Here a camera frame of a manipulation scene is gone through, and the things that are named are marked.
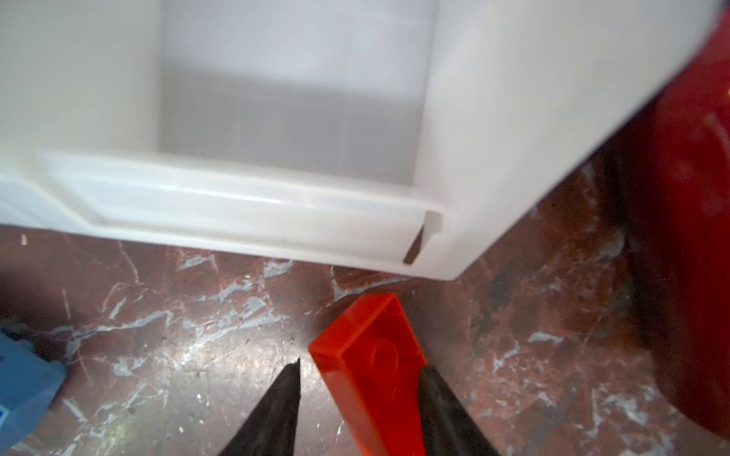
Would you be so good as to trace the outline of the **red lego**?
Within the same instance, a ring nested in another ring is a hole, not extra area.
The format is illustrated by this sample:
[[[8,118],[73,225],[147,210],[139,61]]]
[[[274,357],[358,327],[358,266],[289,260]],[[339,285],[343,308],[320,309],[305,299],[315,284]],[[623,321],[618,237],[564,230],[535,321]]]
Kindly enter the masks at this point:
[[[365,294],[309,352],[364,455],[423,455],[418,374],[426,365],[396,294]]]

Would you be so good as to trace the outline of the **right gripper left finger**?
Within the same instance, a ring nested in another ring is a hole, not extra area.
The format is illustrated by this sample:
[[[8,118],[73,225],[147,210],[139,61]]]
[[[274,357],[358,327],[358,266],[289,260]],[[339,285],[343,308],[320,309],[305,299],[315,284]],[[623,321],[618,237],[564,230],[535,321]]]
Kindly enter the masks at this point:
[[[287,364],[220,456],[292,456],[298,425],[300,359]]]

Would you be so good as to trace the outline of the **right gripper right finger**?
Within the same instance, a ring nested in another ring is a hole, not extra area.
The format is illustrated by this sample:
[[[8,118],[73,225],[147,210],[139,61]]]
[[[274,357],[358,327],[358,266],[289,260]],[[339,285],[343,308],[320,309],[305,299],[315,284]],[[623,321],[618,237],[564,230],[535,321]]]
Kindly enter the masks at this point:
[[[426,456],[500,455],[434,366],[420,369],[417,402]]]

